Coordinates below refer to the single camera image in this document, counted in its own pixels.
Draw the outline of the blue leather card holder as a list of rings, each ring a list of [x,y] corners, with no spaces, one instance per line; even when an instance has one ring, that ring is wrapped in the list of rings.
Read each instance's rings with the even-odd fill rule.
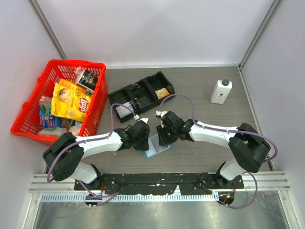
[[[146,151],[141,151],[145,159],[150,159],[154,156],[161,154],[162,152],[172,148],[172,145],[161,146],[159,145],[159,135],[155,134],[148,138],[149,149]]]

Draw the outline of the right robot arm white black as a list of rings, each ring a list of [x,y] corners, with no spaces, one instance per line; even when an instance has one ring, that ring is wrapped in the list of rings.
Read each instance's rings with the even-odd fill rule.
[[[191,142],[207,142],[229,148],[230,161],[222,163],[209,186],[227,188],[244,172],[256,173],[271,150],[270,141],[258,134],[251,125],[239,127],[207,125],[195,119],[184,121],[172,111],[156,111],[161,124],[157,126],[159,145],[173,144],[178,139]]]

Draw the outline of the gold card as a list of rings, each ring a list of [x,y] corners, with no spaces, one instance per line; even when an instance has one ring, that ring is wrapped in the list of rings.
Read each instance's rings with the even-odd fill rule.
[[[158,99],[162,99],[162,98],[170,95],[169,91],[166,88],[156,90],[155,93],[156,93]]]

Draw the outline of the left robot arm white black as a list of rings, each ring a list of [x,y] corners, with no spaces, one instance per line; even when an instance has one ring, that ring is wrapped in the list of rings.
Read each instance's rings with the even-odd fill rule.
[[[81,160],[108,151],[130,148],[148,150],[149,133],[148,118],[141,118],[134,125],[102,135],[76,137],[66,132],[43,153],[49,169],[47,181],[59,182],[72,178],[90,190],[97,190],[102,184],[101,173],[93,164],[85,164]]]

